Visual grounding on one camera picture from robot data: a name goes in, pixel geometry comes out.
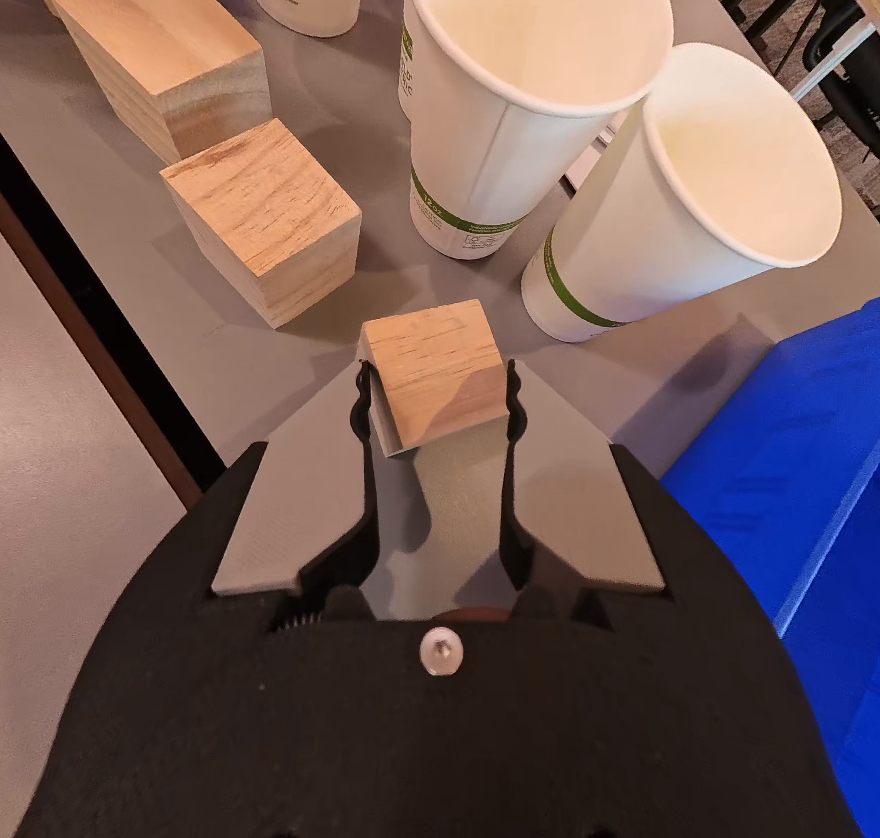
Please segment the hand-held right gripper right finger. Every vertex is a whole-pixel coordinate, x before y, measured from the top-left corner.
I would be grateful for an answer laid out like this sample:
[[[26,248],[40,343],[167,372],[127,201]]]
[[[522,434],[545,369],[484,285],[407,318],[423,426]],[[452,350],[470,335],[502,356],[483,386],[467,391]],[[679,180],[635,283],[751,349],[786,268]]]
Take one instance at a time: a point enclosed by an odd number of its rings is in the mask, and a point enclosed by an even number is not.
[[[514,589],[543,587],[561,612],[586,590],[665,590],[610,440],[522,360],[506,398],[500,562]]]

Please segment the black office chair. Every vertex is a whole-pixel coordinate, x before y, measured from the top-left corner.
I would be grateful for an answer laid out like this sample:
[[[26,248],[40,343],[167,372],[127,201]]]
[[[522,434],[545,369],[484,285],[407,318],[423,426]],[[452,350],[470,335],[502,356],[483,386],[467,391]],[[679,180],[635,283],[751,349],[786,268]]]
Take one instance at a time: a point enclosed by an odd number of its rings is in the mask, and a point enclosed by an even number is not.
[[[803,52],[803,65],[813,69],[843,34],[843,26],[820,25]],[[847,127],[876,157],[879,156],[879,37],[861,43],[843,61],[845,76],[831,72],[819,83],[823,95]]]

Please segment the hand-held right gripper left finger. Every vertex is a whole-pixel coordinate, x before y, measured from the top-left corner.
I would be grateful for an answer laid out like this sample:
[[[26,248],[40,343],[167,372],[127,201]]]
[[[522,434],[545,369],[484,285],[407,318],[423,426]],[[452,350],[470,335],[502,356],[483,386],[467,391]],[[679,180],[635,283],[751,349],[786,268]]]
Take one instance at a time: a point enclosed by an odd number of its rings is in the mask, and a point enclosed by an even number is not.
[[[323,599],[380,555],[369,366],[351,363],[273,433],[212,582],[218,595]]]

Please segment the blue plastic bin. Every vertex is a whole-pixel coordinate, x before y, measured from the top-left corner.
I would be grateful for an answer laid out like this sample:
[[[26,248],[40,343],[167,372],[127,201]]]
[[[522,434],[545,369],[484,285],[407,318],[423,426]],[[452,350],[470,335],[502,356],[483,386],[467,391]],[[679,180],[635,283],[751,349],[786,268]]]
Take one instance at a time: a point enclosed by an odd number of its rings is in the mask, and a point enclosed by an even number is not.
[[[879,834],[879,300],[771,349],[662,484],[752,589]]]

